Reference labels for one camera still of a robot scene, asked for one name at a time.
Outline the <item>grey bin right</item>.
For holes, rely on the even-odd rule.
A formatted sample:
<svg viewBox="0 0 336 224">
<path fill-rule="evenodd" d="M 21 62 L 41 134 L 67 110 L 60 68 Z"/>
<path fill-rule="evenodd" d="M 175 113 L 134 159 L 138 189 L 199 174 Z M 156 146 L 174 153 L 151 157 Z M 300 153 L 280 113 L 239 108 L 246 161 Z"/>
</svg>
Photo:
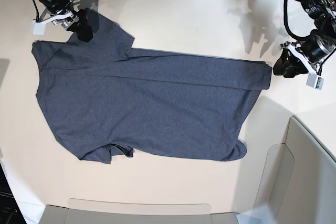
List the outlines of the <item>grey bin right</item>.
<svg viewBox="0 0 336 224">
<path fill-rule="evenodd" d="M 268 153 L 251 223 L 335 223 L 335 157 L 296 118 Z"/>
</svg>

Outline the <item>dark blue t-shirt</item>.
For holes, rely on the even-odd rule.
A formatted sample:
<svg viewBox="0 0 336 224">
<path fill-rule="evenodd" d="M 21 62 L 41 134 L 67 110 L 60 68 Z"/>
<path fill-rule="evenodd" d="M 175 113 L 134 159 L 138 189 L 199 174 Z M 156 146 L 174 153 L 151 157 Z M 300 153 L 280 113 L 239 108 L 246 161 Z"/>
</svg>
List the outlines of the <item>dark blue t-shirt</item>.
<svg viewBox="0 0 336 224">
<path fill-rule="evenodd" d="M 258 91 L 228 86 L 245 62 L 132 47 L 133 37 L 99 15 L 90 42 L 38 40 L 36 97 L 56 139 L 80 160 L 109 164 L 135 150 L 234 161 Z"/>
</svg>

